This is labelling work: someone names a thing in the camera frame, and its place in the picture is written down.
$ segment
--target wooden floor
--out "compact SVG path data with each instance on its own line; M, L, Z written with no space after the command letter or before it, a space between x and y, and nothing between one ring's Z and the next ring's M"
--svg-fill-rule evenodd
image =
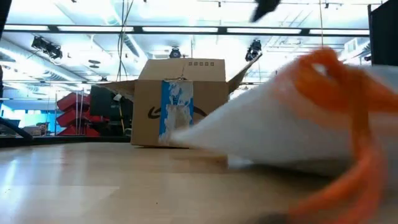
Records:
M233 159L227 166L203 151L21 147L0 152L0 223L253 223L327 182ZM398 223L397 194L388 194L374 223Z

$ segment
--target blue and white label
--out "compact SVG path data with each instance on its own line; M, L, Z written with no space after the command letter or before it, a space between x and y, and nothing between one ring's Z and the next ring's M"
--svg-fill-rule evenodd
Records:
M169 145L171 132L193 125L193 82L162 81L159 142Z

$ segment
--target cardboard box flap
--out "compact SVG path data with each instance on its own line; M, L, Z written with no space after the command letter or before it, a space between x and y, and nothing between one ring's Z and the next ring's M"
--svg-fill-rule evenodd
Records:
M108 90L120 94L127 99L134 101L134 90L136 89L136 81L123 81L123 82L111 82L105 84L99 84L97 86L107 88Z
M185 77L199 82L225 82L225 61L220 59L170 58L148 60L140 80Z
M236 74L230 81L228 81L228 94L231 94L240 86L244 76L246 75L246 72L255 62L259 60L261 56L262 54L257 55L256 58L249 62L244 68L242 68L242 70L238 74Z

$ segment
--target orange fuzzy wire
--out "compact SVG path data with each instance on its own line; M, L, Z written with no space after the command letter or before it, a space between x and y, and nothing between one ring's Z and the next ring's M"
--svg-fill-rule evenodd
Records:
M331 185L289 209L291 223L300 223L323 209L336 208L355 194L357 201L336 220L322 224L358 224L369 220L378 208L385 183L386 162L376 146L369 127L369 111L396 112L397 97L358 69L348 69L332 49L321 49L304 56L299 66L312 71L295 76L298 92L324 109L347 113L351 117L351 137L356 164ZM323 77L313 64L326 67Z

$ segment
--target cardboard box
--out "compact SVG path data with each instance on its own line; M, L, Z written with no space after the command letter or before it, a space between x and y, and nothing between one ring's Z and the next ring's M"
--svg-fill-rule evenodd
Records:
M218 59L171 58L148 60L139 78L100 86L134 102L131 144L168 146L159 142L161 134L162 84L164 80L184 78L193 85L193 122L196 123L228 101L240 86L247 70L258 60L248 63L226 82L225 62Z

